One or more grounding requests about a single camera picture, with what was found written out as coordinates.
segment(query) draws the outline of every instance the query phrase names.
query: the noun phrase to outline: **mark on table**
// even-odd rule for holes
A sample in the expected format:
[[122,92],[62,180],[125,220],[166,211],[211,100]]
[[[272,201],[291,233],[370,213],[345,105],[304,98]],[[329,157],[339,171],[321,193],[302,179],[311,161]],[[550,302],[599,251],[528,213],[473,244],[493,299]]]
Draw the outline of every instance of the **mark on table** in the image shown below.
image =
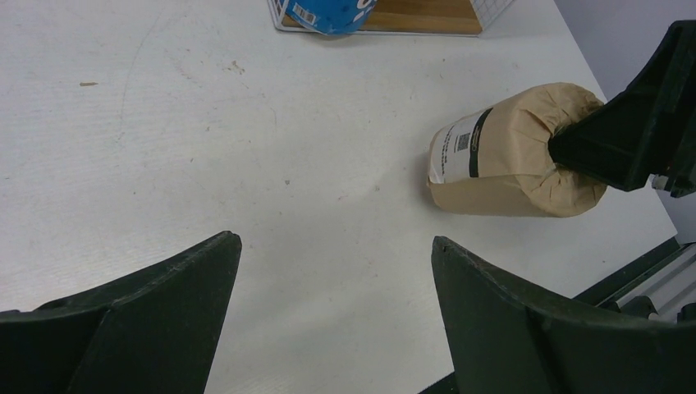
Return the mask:
[[228,71],[234,71],[234,72],[238,73],[239,75],[244,74],[245,71],[246,71],[246,70],[244,69],[244,67],[240,67],[240,66],[237,64],[237,60],[233,61],[233,62],[227,67],[227,70],[228,70]]
[[276,114],[276,110],[273,109],[273,107],[269,107],[269,108],[271,108],[271,111],[273,111],[273,126],[275,127],[275,130],[277,132],[278,131],[278,115]]

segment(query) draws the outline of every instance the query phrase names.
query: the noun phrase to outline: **table surface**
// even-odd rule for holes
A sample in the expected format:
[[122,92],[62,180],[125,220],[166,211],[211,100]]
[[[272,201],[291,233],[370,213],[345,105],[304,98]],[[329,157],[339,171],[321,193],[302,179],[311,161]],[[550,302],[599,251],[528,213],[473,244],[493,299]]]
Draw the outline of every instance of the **table surface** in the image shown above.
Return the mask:
[[4,0],[0,53],[0,310],[232,230],[208,393],[408,393],[449,373],[435,235],[575,296],[675,234],[649,189],[566,219],[433,206],[440,127],[547,82],[600,93],[552,0],[481,39],[281,34],[263,0]]

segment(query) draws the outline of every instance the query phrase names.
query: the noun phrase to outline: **white label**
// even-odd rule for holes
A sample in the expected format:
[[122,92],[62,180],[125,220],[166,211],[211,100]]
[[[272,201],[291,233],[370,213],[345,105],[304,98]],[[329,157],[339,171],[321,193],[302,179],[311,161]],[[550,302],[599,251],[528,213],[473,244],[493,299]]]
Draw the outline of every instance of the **white label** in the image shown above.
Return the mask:
[[313,13],[305,10],[304,8],[300,7],[300,4],[295,3],[295,5],[292,8],[292,11],[302,19],[302,21],[307,22],[310,25],[314,25],[314,22],[317,20],[317,16],[314,15]]
[[440,130],[430,153],[430,181],[450,183],[479,176],[479,139],[490,109]]
[[359,9],[359,10],[362,10],[363,8],[366,8],[367,6],[370,5],[370,3],[371,3],[372,1],[373,1],[373,0],[358,0],[358,4],[357,4],[357,5],[358,5],[358,9]]

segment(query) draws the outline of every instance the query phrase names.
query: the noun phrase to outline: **blue object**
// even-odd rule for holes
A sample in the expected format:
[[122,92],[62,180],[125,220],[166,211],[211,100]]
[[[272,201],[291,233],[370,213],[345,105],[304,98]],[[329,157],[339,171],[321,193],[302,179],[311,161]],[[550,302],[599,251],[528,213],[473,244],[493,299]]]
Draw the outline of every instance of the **blue object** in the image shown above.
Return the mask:
[[339,35],[356,31],[377,0],[289,0],[287,14],[307,29]]

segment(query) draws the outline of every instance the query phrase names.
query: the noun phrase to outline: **qr code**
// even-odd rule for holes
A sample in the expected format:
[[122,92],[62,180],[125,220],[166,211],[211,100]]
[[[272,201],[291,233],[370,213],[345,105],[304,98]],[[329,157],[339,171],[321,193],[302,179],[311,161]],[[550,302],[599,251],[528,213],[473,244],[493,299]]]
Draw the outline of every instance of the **qr code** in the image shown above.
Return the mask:
[[295,3],[295,5],[292,8],[292,11],[302,19],[302,21],[305,21],[309,23],[310,25],[313,25],[314,22],[317,20],[317,16],[314,15],[313,13],[305,10],[304,8],[300,7],[300,4]]
[[457,137],[455,142],[455,153],[459,152],[460,150],[467,149],[469,147],[470,137],[471,133],[462,134]]

